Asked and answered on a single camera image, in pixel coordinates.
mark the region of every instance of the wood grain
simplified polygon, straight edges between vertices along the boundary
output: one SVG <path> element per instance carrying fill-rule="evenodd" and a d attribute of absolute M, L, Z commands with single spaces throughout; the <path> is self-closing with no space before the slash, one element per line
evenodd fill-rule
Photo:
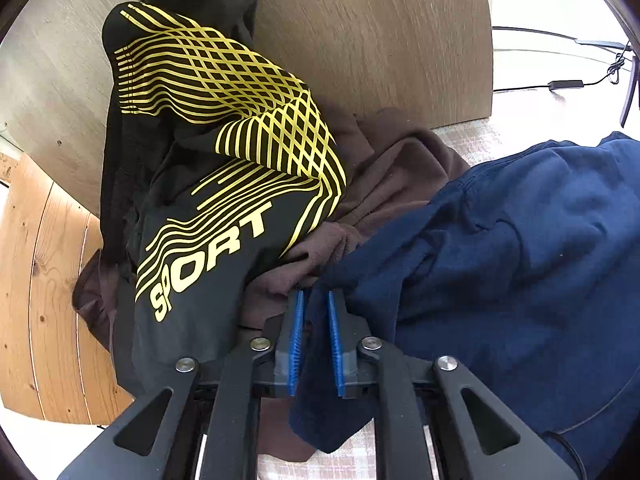
<path fill-rule="evenodd" d="M 12 173 L 15 171 L 17 166 L 17 160 L 5 155 L 4 153 L 0 153 L 0 180 L 7 184 L 11 184 Z"/>
<path fill-rule="evenodd" d="M 29 294 L 40 219 L 52 180 L 26 155 L 0 220 L 0 394 L 10 410 L 44 418 L 31 365 Z"/>
<path fill-rule="evenodd" d="M 351 112 L 491 115 L 487 0 L 260 0 L 256 49 Z"/>
<path fill-rule="evenodd" d="M 94 215 L 84 237 L 81 269 L 102 246 L 100 224 Z M 116 382 L 110 354 L 91 335 L 86 323 L 78 318 L 78 353 L 84 396 L 92 424 L 111 424 L 127 406 L 132 397 Z"/>
<path fill-rule="evenodd" d="M 46 420 L 76 424 L 90 423 L 78 364 L 76 313 L 71 307 L 88 215 L 53 185 L 31 277 L 31 349 L 42 411 Z"/>
<path fill-rule="evenodd" d="M 100 31 L 127 0 L 30 0 L 2 42 L 0 116 L 98 214 L 111 71 Z M 260 0 L 257 50 L 351 112 L 442 126 L 491 114 L 487 0 Z"/>

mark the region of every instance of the navy blue garment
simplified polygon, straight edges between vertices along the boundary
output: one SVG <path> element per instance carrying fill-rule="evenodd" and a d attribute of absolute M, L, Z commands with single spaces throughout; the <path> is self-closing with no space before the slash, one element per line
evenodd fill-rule
<path fill-rule="evenodd" d="M 595 478 L 640 412 L 640 143 L 549 141 L 481 164 L 329 267 L 290 416 L 325 452 L 376 410 L 336 397 L 332 288 L 405 354 L 458 357 L 533 430 L 575 426 L 563 436 Z"/>

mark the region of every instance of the wooden board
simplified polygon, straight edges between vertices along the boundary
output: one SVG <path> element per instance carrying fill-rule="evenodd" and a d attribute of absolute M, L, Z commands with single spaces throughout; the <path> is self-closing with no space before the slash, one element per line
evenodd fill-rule
<path fill-rule="evenodd" d="M 127 0 L 30 0 L 2 42 L 0 117 L 98 214 L 111 71 L 100 31 Z M 430 126 L 491 113 L 487 0 L 260 0 L 257 50 L 351 112 L 398 106 Z"/>
<path fill-rule="evenodd" d="M 101 246 L 100 224 L 94 215 L 89 215 L 82 248 L 81 269 Z M 118 386 L 110 354 L 91 335 L 86 323 L 79 317 L 78 353 L 84 397 L 91 423 L 111 424 L 133 399 Z"/>
<path fill-rule="evenodd" d="M 18 161 L 4 153 L 0 153 L 0 180 L 11 184 L 12 173 L 18 167 Z"/>
<path fill-rule="evenodd" d="M 71 293 L 88 211 L 54 184 L 42 215 L 31 278 L 31 349 L 46 420 L 89 424 Z"/>
<path fill-rule="evenodd" d="M 10 410 L 44 418 L 31 364 L 29 295 L 40 219 L 52 180 L 23 156 L 0 221 L 0 394 Z"/>
<path fill-rule="evenodd" d="M 488 0 L 260 0 L 256 49 L 350 112 L 491 115 Z"/>

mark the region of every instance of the triangular cutout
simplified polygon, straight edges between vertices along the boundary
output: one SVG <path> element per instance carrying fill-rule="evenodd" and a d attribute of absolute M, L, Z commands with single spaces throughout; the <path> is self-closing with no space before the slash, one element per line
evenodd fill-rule
<path fill-rule="evenodd" d="M 520 435 L 473 390 L 464 388 L 461 393 L 485 455 L 496 454 L 520 442 Z"/>
<path fill-rule="evenodd" d="M 172 391 L 162 390 L 158 396 L 115 436 L 113 443 L 140 456 L 148 456 L 156 441 Z"/>

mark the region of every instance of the yellow line pattern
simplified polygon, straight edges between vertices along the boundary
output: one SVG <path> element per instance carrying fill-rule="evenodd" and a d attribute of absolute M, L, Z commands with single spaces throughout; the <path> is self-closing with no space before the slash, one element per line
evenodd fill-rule
<path fill-rule="evenodd" d="M 217 123 L 211 149 L 234 158 L 194 186 L 203 194 L 194 218 L 167 219 L 147 245 L 136 299 L 167 256 L 196 250 L 275 196 L 310 194 L 283 253 L 332 213 L 346 178 L 304 82 L 190 18 L 143 3 L 120 15 L 145 33 L 114 53 L 121 112 Z"/>

